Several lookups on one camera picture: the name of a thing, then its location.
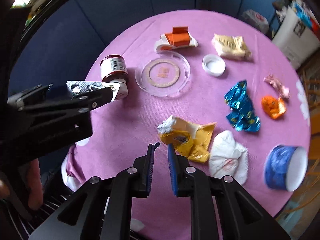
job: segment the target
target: crumpled yellow package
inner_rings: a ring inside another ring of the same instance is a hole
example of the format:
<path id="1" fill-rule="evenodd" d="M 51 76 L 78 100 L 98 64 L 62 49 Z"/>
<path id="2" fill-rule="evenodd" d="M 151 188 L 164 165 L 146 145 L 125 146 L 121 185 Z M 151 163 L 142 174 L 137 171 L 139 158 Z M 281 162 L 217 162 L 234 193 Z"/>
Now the crumpled yellow package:
<path id="1" fill-rule="evenodd" d="M 251 52 L 242 36 L 229 37 L 215 34 L 212 39 L 212 44 L 220 57 L 236 60 L 252 59 Z"/>
<path id="2" fill-rule="evenodd" d="M 205 163 L 210 157 L 208 147 L 215 125 L 216 122 L 199 125 L 171 115 L 157 129 L 163 143 L 172 143 L 191 161 Z"/>

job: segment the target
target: beige snack package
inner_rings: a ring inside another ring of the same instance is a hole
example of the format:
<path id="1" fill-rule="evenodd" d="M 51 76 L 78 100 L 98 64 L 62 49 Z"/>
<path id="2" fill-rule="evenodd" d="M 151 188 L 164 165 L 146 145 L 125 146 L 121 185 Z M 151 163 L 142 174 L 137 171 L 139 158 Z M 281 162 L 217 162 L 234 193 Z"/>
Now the beige snack package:
<path id="1" fill-rule="evenodd" d="M 242 36 L 229 37 L 215 34 L 212 44 L 220 57 L 236 60 L 249 60 L 251 58 L 251 52 Z"/>

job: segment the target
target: white plastic bag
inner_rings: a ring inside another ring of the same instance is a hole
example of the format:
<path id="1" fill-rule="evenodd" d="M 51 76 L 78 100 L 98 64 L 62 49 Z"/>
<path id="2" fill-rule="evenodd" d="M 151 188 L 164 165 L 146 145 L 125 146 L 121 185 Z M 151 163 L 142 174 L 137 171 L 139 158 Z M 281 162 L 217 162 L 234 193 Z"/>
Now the white plastic bag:
<path id="1" fill-rule="evenodd" d="M 247 10 L 242 14 L 244 22 L 266 34 L 269 30 L 269 23 L 265 17 L 255 12 L 254 10 Z"/>
<path id="2" fill-rule="evenodd" d="M 247 180 L 248 168 L 248 149 L 235 141 L 231 131 L 217 134 L 209 159 L 210 175 L 219 179 L 230 175 L 242 185 Z"/>

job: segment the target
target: orange wrapper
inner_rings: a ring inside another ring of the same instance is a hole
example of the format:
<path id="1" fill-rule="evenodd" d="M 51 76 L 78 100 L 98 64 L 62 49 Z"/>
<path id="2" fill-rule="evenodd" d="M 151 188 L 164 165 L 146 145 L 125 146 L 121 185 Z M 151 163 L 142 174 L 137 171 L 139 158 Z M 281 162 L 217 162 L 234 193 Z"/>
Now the orange wrapper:
<path id="1" fill-rule="evenodd" d="M 160 35 L 154 45 L 155 51 L 172 50 L 182 47 L 197 47 L 198 42 L 188 32 L 188 27 L 173 27 L 172 33 Z"/>
<path id="2" fill-rule="evenodd" d="M 272 119 L 277 119 L 287 111 L 282 98 L 275 99 L 272 96 L 265 96 L 261 100 L 263 111 Z"/>

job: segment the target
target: round table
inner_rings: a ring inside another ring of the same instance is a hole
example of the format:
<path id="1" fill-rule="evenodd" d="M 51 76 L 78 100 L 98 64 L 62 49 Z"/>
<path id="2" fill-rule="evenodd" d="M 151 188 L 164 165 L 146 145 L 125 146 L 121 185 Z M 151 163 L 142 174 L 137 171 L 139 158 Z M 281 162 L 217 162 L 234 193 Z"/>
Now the round table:
<path id="1" fill-rule="evenodd" d="M 135 82 L 134 70 L 141 59 L 153 50 L 162 33 L 173 26 L 188 26 L 198 41 L 197 48 L 179 49 L 191 68 L 190 89 L 180 98 L 154 97 Z M 243 36 L 252 52 L 253 62 L 225 60 L 226 71 L 219 78 L 209 76 L 202 68 L 206 54 L 217 54 L 211 40 L 214 34 Z M 156 15 L 130 27 L 116 37 L 100 54 L 86 78 L 101 80 L 100 62 L 110 54 L 121 55 L 129 72 L 129 95 L 91 112 L 93 135 L 77 144 L 69 154 L 68 167 L 85 182 L 92 176 L 102 179 L 116 176 L 130 167 L 136 157 L 146 154 L 148 143 L 159 141 L 157 125 L 171 114 L 198 124 L 217 122 L 215 135 L 231 130 L 236 141 L 248 148 L 249 171 L 244 188 L 272 215 L 276 215 L 291 197 L 291 192 L 269 189 L 264 183 L 263 168 L 270 150 L 277 144 L 303 146 L 309 149 L 310 120 L 303 86 L 282 52 L 262 33 L 232 17 L 210 11 L 183 10 Z M 277 92 L 263 78 L 269 73 L 289 87 L 291 97 L 287 112 L 272 120 L 261 108 L 265 95 Z M 261 119 L 257 133 L 236 131 L 226 115 L 230 109 L 224 94 L 238 81 L 248 81 L 248 93 Z M 209 175 L 208 163 L 192 163 Z M 133 199 L 132 218 L 145 228 L 140 233 L 154 240 L 190 239 L 190 199 L 176 198 L 171 190 L 167 146 L 155 152 L 150 197 Z"/>

